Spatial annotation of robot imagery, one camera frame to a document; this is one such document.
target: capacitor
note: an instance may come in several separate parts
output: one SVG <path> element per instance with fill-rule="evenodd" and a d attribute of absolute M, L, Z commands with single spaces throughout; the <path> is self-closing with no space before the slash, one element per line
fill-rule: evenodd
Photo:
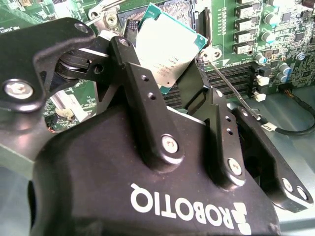
<path fill-rule="evenodd" d="M 284 5 L 284 0 L 268 0 L 268 4 L 274 7 L 281 7 Z"/>
<path fill-rule="evenodd" d="M 276 40 L 276 36 L 271 31 L 266 31 L 262 34 L 261 40 L 271 44 Z"/>
<path fill-rule="evenodd" d="M 288 81 L 289 76 L 288 75 L 284 75 L 283 73 L 279 73 L 277 75 L 277 78 L 281 81 L 281 83 L 285 83 Z"/>
<path fill-rule="evenodd" d="M 280 71 L 280 73 L 283 73 L 284 75 L 289 75 L 292 72 L 292 69 L 286 63 L 280 65 L 278 70 Z"/>
<path fill-rule="evenodd" d="M 266 63 L 266 61 L 267 61 L 267 58 L 264 57 L 264 56 L 262 55 L 262 53 L 258 53 L 258 54 L 255 56 L 255 59 L 258 61 L 259 64 L 264 64 L 264 63 Z"/>
<path fill-rule="evenodd" d="M 279 20 L 279 17 L 275 15 L 274 13 L 268 13 L 265 16 L 264 22 L 266 24 L 271 25 L 272 27 L 275 27 L 279 24 L 280 20 Z"/>

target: black metal bracket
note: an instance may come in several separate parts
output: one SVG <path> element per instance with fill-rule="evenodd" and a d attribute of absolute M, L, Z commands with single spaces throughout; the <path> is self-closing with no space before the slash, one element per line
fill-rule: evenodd
<path fill-rule="evenodd" d="M 224 95 L 211 88 L 193 116 L 206 121 L 210 127 L 213 156 L 209 157 L 208 168 L 214 183 L 226 190 L 244 185 L 245 165 L 236 120 L 226 106 Z"/>
<path fill-rule="evenodd" d="M 259 123 L 242 107 L 233 114 L 239 125 L 245 165 L 270 200 L 277 206 L 299 212 L 310 208 L 313 199 Z"/>
<path fill-rule="evenodd" d="M 110 52 L 113 83 L 125 89 L 145 163 L 158 172 L 173 171 L 185 151 L 151 71 L 140 66 L 133 44 L 125 38 L 113 37 Z"/>
<path fill-rule="evenodd" d="M 46 102 L 46 93 L 51 91 L 57 61 L 68 51 L 88 47 L 94 37 L 89 27 L 72 18 L 1 35 L 1 86 L 12 81 L 23 82 L 33 92 L 26 99 L 18 99 L 1 90 L 0 127 L 25 130 L 38 123 Z"/>

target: metal lever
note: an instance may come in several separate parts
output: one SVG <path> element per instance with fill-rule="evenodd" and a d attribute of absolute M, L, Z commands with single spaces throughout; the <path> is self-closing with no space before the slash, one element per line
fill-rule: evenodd
<path fill-rule="evenodd" d="M 214 183 L 226 190 L 244 185 L 246 171 L 236 120 L 228 111 L 224 95 L 211 88 L 193 116 L 209 123 L 213 156 L 209 157 L 208 168 Z"/>
<path fill-rule="evenodd" d="M 144 162 L 158 172 L 173 171 L 183 161 L 184 146 L 151 71 L 140 66 L 125 38 L 113 37 L 110 50 L 113 66 L 118 67 L 112 82 L 125 89 Z"/>

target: electronic component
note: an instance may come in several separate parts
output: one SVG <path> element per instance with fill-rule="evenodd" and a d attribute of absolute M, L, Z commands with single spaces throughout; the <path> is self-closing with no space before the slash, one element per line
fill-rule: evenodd
<path fill-rule="evenodd" d="M 186 26 L 195 30 L 194 11 L 191 3 L 186 0 L 167 0 L 164 3 L 158 4 L 158 7 L 163 11 L 174 17 Z M 118 13 L 118 19 L 122 26 L 125 25 L 127 19 L 141 21 L 147 7 L 141 7 L 130 11 Z"/>
<path fill-rule="evenodd" d="M 259 3 L 255 3 L 252 5 L 253 10 L 257 10 L 260 8 L 260 4 Z"/>
<path fill-rule="evenodd" d="M 271 25 L 272 27 L 275 27 L 279 24 L 280 20 L 279 17 L 274 13 L 268 13 L 264 18 L 264 22 Z"/>
<path fill-rule="evenodd" d="M 278 62 L 277 61 L 272 61 L 271 63 L 270 63 L 270 67 L 271 68 L 275 68 L 275 67 L 277 67 L 278 66 Z"/>
<path fill-rule="evenodd" d="M 259 74 L 263 77 L 268 77 L 270 76 L 272 73 L 272 70 L 270 67 L 268 66 L 264 66 L 264 67 L 260 67 L 259 68 Z"/>
<path fill-rule="evenodd" d="M 250 34 L 256 34 L 256 29 L 251 29 L 251 30 L 249 31 L 249 33 L 250 33 Z"/>
<path fill-rule="evenodd" d="M 290 19 L 291 19 L 291 12 L 283 14 L 282 21 L 289 21 Z"/>
<path fill-rule="evenodd" d="M 239 43 L 234 45 L 234 52 L 236 54 L 245 54 L 248 53 L 251 49 L 251 46 L 248 43 Z"/>
<path fill-rule="evenodd" d="M 303 72 L 303 77 L 308 77 L 311 75 L 311 72 L 310 71 L 305 71 Z"/>
<path fill-rule="evenodd" d="M 251 40 L 251 33 L 248 31 L 237 32 L 234 35 L 235 41 L 238 43 L 244 43 Z"/>
<path fill-rule="evenodd" d="M 273 7 L 281 7 L 284 5 L 285 0 L 268 0 L 267 2 L 269 5 L 272 5 Z"/>
<path fill-rule="evenodd" d="M 259 21 L 259 17 L 258 16 L 252 17 L 251 20 L 253 23 L 257 23 Z"/>
<path fill-rule="evenodd" d="M 239 4 L 250 3 L 250 2 L 252 2 L 252 1 L 254 1 L 254 0 L 237 0 L 237 2 L 238 2 Z"/>
<path fill-rule="evenodd" d="M 250 19 L 241 19 L 235 22 L 235 28 L 237 31 L 249 30 L 252 27 L 252 21 Z"/>
<path fill-rule="evenodd" d="M 295 35 L 294 41 L 295 41 L 295 42 L 301 41 L 301 40 L 304 38 L 304 35 L 305 35 L 305 33 L 297 33 L 297 34 Z"/>
<path fill-rule="evenodd" d="M 301 17 L 302 18 L 307 18 L 307 17 L 309 17 L 311 15 L 311 12 L 310 11 L 303 11 L 302 13 L 301 13 Z"/>
<path fill-rule="evenodd" d="M 284 75 L 283 73 L 279 73 L 277 75 L 277 78 L 280 80 L 281 83 L 285 83 L 288 81 L 289 76 L 288 75 Z"/>
<path fill-rule="evenodd" d="M 261 40 L 271 44 L 276 40 L 276 36 L 271 31 L 266 31 L 261 35 Z"/>
<path fill-rule="evenodd" d="M 56 125 L 57 121 L 58 121 L 58 116 L 56 113 L 45 117 L 45 122 L 48 128 Z"/>
<path fill-rule="evenodd" d="M 278 70 L 280 71 L 280 73 L 283 73 L 284 75 L 288 75 L 292 72 L 291 67 L 289 67 L 286 63 L 281 64 Z"/>
<path fill-rule="evenodd" d="M 270 81 L 269 77 L 263 77 L 263 76 L 257 75 L 257 83 L 259 86 L 268 85 L 269 81 Z"/>
<path fill-rule="evenodd" d="M 267 50 L 267 51 L 265 51 L 265 57 L 266 57 L 266 58 L 271 58 L 271 57 L 272 57 L 272 54 L 273 54 L 273 50 Z"/>
<path fill-rule="evenodd" d="M 249 4 L 242 5 L 236 8 L 236 16 L 238 18 L 251 17 L 253 15 L 253 7 Z"/>
<path fill-rule="evenodd" d="M 315 45 L 315 37 L 312 37 L 312 38 L 310 39 L 310 44 Z"/>
<path fill-rule="evenodd" d="M 262 102 L 264 100 L 266 100 L 267 95 L 265 95 L 264 93 L 259 93 L 259 92 L 254 92 L 254 98 L 257 102 Z"/>
<path fill-rule="evenodd" d="M 257 61 L 259 64 L 264 64 L 264 63 L 267 62 L 267 58 L 264 57 L 264 56 L 262 55 L 262 53 L 258 53 L 258 54 L 255 56 L 255 59 L 256 59 L 256 61 Z"/>
<path fill-rule="evenodd" d="M 195 55 L 206 45 L 207 39 L 152 3 L 139 28 L 136 52 L 140 63 L 151 70 L 156 82 L 168 93 Z M 152 45 L 160 45 L 163 50 Z"/>

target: green circuit board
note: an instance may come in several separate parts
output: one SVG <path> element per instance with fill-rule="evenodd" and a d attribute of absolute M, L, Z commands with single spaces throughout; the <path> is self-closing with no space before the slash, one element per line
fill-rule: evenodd
<path fill-rule="evenodd" d="M 126 0 L 120 4 L 118 17 L 120 21 L 123 17 L 141 19 L 145 11 L 143 7 L 150 2 L 161 5 L 171 1 L 176 2 L 175 0 Z M 198 13 L 194 11 L 196 7 L 194 1 L 181 1 L 191 4 L 190 26 L 195 29 L 196 24 L 202 25 L 201 17 L 198 19 Z M 0 0 L 0 34 L 61 17 L 73 17 L 86 22 L 89 20 L 88 11 L 98 2 L 99 0 Z M 233 68 L 256 61 L 256 55 L 261 53 L 266 58 L 266 62 L 261 66 L 270 67 L 272 70 L 269 76 L 270 83 L 264 93 L 277 92 L 278 85 L 284 82 L 291 82 L 296 88 L 315 85 L 315 14 L 312 9 L 301 5 L 302 0 L 287 1 L 282 7 L 269 5 L 268 0 L 208 0 L 208 2 L 211 3 L 212 13 L 212 46 L 222 51 L 221 57 L 215 61 L 218 68 Z M 276 26 L 271 26 L 265 21 L 270 13 L 280 19 Z M 250 21 L 250 23 L 245 29 L 240 29 L 239 23 L 243 21 Z M 247 38 L 242 39 L 244 41 L 241 43 L 237 42 L 239 40 L 237 35 L 245 31 L 248 33 Z M 262 40 L 262 35 L 267 31 L 274 35 L 273 43 Z M 301 54 L 305 57 L 302 60 L 300 60 Z M 285 81 L 278 78 L 279 66 L 283 63 L 287 63 L 292 70 Z M 205 70 L 211 70 L 207 63 L 205 63 Z M 246 88 L 247 85 L 239 84 L 239 86 Z M 82 82 L 67 92 L 76 96 L 85 111 L 93 112 L 94 107 L 90 104 L 91 99 L 95 100 L 92 82 Z M 175 104 L 175 108 L 180 108 L 180 98 L 176 88 L 165 97 L 169 97 L 169 104 Z M 54 106 L 48 101 L 44 115 L 48 116 L 53 112 Z M 76 119 L 72 121 L 60 119 L 55 128 L 62 130 L 77 123 Z"/>
<path fill-rule="evenodd" d="M 258 53 L 262 53 L 267 59 L 265 65 L 272 69 L 269 88 L 265 93 L 277 92 L 278 85 L 283 83 L 277 77 L 279 65 L 282 63 L 287 63 L 292 70 L 285 82 L 293 83 L 296 88 L 314 85 L 314 12 L 303 7 L 301 2 L 302 0 L 293 0 L 289 4 L 288 1 L 287 5 L 279 8 L 267 4 L 265 0 L 253 0 L 246 4 L 239 4 L 236 0 L 213 0 L 213 47 L 222 50 L 222 57 L 216 61 L 216 66 L 224 68 L 248 63 L 255 60 Z M 252 26 L 247 30 L 251 33 L 250 42 L 247 42 L 251 47 L 247 53 L 237 54 L 234 48 L 237 45 L 236 22 L 241 18 L 236 15 L 236 9 L 244 5 L 248 7 L 255 5 L 251 16 L 248 17 L 253 19 Z M 264 21 L 270 13 L 280 19 L 275 27 Z M 261 39 L 266 31 L 270 31 L 276 37 L 272 44 Z M 301 53 L 306 56 L 303 60 L 298 59 Z M 205 69 L 211 70 L 211 67 L 206 65 Z"/>

